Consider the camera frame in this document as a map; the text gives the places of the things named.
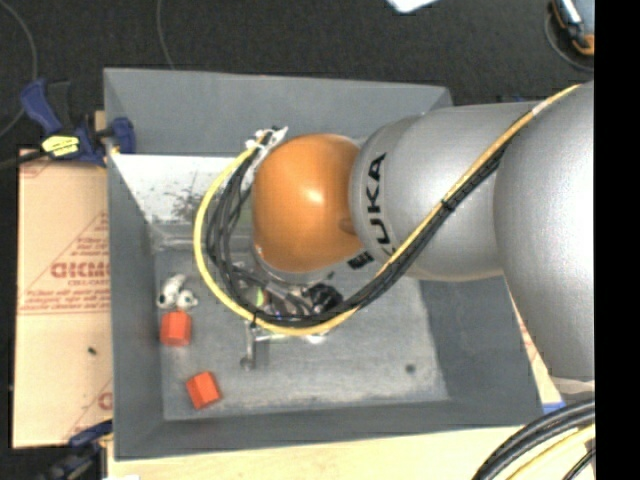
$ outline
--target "orange cube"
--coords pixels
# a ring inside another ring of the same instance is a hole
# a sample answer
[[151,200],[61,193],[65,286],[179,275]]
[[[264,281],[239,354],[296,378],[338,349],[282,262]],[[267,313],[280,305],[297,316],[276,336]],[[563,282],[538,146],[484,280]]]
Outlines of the orange cube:
[[191,317],[184,311],[162,315],[160,341],[169,347],[183,347],[191,341]]
[[202,409],[221,398],[220,390],[211,372],[200,372],[191,377],[186,386],[191,402],[196,409]]

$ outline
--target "gray tray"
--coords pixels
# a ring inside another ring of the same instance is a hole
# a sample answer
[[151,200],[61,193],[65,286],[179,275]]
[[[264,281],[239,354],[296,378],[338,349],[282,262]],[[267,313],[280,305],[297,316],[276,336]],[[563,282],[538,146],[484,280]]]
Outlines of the gray tray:
[[[242,370],[243,321],[198,279],[187,242],[158,245],[158,229],[180,236],[180,218],[188,220],[188,213],[174,212],[181,216],[174,221],[165,216],[167,225],[159,228],[162,218],[154,220],[153,205],[145,203],[160,183],[151,175],[145,182],[143,164],[149,169],[151,163],[149,172],[156,175],[171,166],[180,171],[179,160],[162,154],[235,154],[244,138],[272,124],[289,125],[294,135],[331,131],[364,137],[387,122],[450,104],[446,90],[107,70],[105,92],[107,118],[127,115],[136,127],[138,150],[160,154],[109,166],[116,458],[512,425],[541,414],[502,278],[403,279],[324,343],[272,344],[266,369]],[[205,174],[211,177],[217,169],[207,168],[207,162],[215,159],[187,161],[202,166],[206,186]],[[184,201],[187,189],[193,195],[193,173],[173,177],[175,190],[157,192],[155,203],[167,198],[160,208],[174,208],[176,198]],[[341,268],[351,274],[336,275],[347,293],[371,275]],[[193,312],[192,344],[184,349],[167,349],[158,341],[155,294],[175,272],[191,274],[189,286],[201,299]],[[184,381],[206,369],[216,375],[223,400],[196,411]]]

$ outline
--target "yellow label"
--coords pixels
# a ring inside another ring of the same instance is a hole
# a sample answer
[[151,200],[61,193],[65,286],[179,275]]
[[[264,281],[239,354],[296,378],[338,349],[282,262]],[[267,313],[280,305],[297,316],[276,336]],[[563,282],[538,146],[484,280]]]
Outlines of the yellow label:
[[75,153],[80,149],[80,139],[70,135],[52,135],[42,143],[42,149],[53,156],[64,156]]

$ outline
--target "cardboard sheet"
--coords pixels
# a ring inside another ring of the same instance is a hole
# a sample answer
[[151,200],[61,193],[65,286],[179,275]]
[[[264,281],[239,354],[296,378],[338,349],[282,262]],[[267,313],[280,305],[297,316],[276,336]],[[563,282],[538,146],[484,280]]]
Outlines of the cardboard sheet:
[[65,443],[112,414],[106,171],[19,173],[13,446]]

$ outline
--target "black floor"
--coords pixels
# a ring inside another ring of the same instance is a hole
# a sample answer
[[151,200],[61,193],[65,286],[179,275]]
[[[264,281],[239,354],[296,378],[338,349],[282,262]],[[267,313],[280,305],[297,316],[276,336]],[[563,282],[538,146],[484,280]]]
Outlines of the black floor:
[[[4,0],[33,34],[38,75],[71,81],[77,115],[101,107],[103,67],[167,67],[157,1]],[[443,0],[401,15],[384,0],[164,0],[162,24],[179,69],[430,83],[448,87],[455,104],[479,104],[539,99],[593,78],[549,46],[548,2]],[[29,42],[0,6],[0,133],[31,75]],[[20,119],[0,137],[0,161],[38,140],[38,127]],[[64,454],[9,450],[15,210],[8,169],[0,172],[0,479],[33,478]]]

